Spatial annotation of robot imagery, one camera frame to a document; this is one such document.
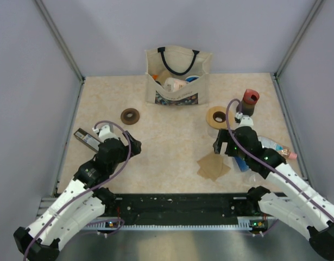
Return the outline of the blue cone dripper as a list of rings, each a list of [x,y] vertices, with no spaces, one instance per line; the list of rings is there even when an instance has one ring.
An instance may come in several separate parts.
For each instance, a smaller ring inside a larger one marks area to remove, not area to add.
[[[249,166],[246,164],[246,162],[240,158],[240,157],[235,157],[235,161],[238,165],[238,168],[241,172],[246,172],[249,170]]]

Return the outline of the wooden dripper stand disc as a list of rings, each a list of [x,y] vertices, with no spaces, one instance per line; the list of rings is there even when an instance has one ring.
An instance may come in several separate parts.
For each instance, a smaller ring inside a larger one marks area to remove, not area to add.
[[[227,129],[226,118],[229,120],[229,126],[232,127],[235,124],[235,117],[231,111],[227,113],[225,107],[211,107],[206,113],[206,122],[214,129]]]

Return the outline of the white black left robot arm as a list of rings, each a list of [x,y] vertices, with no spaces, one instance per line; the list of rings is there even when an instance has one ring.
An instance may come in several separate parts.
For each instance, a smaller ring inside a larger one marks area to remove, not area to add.
[[[61,250],[91,221],[115,212],[115,196],[103,184],[141,153],[142,143],[129,132],[125,145],[111,131],[99,131],[101,143],[92,159],[83,163],[63,193],[28,227],[19,227],[14,239],[24,260],[56,260]]]

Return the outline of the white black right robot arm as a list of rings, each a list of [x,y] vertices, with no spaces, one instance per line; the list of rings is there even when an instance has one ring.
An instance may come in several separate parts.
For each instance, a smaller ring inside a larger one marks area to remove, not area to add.
[[[252,189],[254,197],[246,202],[249,213],[274,216],[303,235],[314,251],[326,260],[334,260],[334,204],[315,191],[276,150],[263,147],[249,126],[221,129],[213,144],[219,154],[241,157],[249,168],[275,184],[290,199],[285,202],[265,188]]]

